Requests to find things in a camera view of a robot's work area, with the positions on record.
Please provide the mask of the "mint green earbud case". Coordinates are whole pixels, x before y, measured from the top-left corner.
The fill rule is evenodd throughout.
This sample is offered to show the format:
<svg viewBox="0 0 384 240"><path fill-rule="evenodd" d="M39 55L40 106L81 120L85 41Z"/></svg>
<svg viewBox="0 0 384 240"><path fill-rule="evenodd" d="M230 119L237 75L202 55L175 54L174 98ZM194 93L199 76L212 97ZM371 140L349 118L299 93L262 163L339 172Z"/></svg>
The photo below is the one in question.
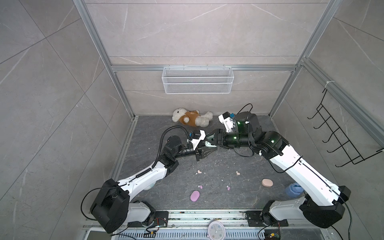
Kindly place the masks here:
<svg viewBox="0 0 384 240"><path fill-rule="evenodd" d="M205 141L205 146L208 147L208 148L216 148L217 146L211 144L210 142L208 141Z"/></svg>

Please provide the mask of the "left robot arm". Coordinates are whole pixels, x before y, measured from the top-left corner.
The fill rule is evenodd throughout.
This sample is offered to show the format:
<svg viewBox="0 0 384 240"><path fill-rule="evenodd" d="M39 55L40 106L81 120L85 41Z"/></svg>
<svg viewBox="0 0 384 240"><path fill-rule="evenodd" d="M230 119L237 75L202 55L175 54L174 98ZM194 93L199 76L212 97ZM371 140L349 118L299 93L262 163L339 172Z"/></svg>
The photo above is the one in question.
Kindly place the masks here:
<svg viewBox="0 0 384 240"><path fill-rule="evenodd" d="M152 188L157 181L169 176L178 166L178 158L194 155L197 160L217 150L214 130L189 133L182 126L166 129L161 136L155 161L140 172L119 181L109 179L97 188L98 194L91 204L88 220L97 221L108 234L124 223L138 222L151 226L156 210L147 202L132 202L139 193Z"/></svg>

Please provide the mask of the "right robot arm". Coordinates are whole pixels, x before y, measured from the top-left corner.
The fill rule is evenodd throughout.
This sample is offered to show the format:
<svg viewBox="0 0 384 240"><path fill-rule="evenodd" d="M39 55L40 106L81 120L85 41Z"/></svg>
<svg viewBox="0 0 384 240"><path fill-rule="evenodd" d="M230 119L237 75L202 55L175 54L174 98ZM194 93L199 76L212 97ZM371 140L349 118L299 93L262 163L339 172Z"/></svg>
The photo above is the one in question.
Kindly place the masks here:
<svg viewBox="0 0 384 240"><path fill-rule="evenodd" d="M307 220L327 229L350 211L347 201L351 190L322 176L279 133L263 131L257 115L249 111L236 115L226 112L219 116L219 121L225 128L207 134L208 143L224 149L249 148L272 167L278 166L280 174L288 174L306 193L296 200L269 201L261 213L266 226L284 220Z"/></svg>

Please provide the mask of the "purple earbud case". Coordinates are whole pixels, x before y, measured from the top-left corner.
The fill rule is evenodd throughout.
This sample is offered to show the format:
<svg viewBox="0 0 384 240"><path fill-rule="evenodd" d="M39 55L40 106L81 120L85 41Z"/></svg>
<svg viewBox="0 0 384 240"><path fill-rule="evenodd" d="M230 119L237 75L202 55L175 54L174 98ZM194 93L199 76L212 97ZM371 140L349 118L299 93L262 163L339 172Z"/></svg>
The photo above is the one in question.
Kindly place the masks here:
<svg viewBox="0 0 384 240"><path fill-rule="evenodd" d="M196 202L199 198L200 198L200 192L199 191L193 191L191 196L190 196L190 200L192 202Z"/></svg>

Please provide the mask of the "pink earbud case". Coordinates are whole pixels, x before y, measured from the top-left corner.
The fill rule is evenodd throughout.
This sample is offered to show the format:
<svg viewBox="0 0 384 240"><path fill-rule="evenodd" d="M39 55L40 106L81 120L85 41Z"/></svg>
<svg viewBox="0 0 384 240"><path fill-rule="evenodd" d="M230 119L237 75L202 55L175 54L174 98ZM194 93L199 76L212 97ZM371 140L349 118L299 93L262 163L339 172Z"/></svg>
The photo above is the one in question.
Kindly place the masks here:
<svg viewBox="0 0 384 240"><path fill-rule="evenodd" d="M274 185L274 182L270 179L262 179L261 183L264 187L267 187L267 188L270 188Z"/></svg>

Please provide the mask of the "white teddy bear brown hoodie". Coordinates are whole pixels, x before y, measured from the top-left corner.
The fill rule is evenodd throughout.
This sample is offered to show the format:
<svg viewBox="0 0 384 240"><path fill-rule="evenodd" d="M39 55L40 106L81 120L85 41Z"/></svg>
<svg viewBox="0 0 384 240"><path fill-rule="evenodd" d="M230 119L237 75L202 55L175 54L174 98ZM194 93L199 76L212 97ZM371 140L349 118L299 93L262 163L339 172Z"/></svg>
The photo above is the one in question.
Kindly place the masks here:
<svg viewBox="0 0 384 240"><path fill-rule="evenodd" d="M172 121L174 123L180 122L184 125L191 127L202 127L205 128L209 125L210 121L213 119L213 113L206 112L203 115L200 115L199 111L187 111L184 108L179 108L174 110Z"/></svg>

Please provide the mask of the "mint alarm clock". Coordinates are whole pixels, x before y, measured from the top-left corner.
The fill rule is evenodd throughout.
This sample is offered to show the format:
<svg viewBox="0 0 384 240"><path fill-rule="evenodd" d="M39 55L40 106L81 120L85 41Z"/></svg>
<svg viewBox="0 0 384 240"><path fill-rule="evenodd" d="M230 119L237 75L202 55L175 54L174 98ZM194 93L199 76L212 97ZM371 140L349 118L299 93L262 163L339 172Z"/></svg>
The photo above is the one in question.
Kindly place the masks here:
<svg viewBox="0 0 384 240"><path fill-rule="evenodd" d="M147 186L146 188L144 188L144 191L148 191L150 190L151 188L153 188L155 186L156 182L150 184L149 186Z"/></svg>

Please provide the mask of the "white round clock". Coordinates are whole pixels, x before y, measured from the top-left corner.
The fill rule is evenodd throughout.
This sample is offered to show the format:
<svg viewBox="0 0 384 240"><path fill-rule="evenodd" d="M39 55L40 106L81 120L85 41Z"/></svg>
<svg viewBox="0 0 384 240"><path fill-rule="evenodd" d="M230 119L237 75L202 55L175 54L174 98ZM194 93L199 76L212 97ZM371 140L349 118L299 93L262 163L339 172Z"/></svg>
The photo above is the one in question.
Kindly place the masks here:
<svg viewBox="0 0 384 240"><path fill-rule="evenodd" d="M224 225L219 221L212 221L208 226L208 237L210 240L224 240L226 237Z"/></svg>

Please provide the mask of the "white tablet device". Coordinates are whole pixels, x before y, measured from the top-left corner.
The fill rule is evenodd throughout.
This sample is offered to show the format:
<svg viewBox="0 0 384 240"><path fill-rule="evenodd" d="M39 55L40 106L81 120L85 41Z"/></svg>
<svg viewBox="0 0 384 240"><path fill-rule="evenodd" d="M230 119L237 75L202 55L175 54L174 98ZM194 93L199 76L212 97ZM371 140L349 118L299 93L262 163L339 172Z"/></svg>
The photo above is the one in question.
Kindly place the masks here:
<svg viewBox="0 0 384 240"><path fill-rule="evenodd" d="M105 231L89 230L87 231L84 240L111 240L111 234Z"/></svg>

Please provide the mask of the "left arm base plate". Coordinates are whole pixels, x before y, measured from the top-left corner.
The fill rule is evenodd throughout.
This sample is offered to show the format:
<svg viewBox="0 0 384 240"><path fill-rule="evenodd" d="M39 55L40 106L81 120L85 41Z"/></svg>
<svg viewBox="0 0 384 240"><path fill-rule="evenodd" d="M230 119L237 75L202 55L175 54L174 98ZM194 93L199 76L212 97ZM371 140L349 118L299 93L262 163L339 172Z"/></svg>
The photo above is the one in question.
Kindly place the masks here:
<svg viewBox="0 0 384 240"><path fill-rule="evenodd" d="M143 222L128 222L130 228L159 228L168 225L169 212L168 211L157 211L154 214L150 214Z"/></svg>

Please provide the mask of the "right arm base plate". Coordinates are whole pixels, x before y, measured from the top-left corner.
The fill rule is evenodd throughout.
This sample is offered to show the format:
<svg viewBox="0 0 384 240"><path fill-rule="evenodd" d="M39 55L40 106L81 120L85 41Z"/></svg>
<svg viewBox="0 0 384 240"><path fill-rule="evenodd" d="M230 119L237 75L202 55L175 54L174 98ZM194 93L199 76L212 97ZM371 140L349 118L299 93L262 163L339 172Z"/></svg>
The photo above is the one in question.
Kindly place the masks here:
<svg viewBox="0 0 384 240"><path fill-rule="evenodd" d="M288 227L287 220L278 221L268 213L262 211L246 211L245 218L249 227Z"/></svg>

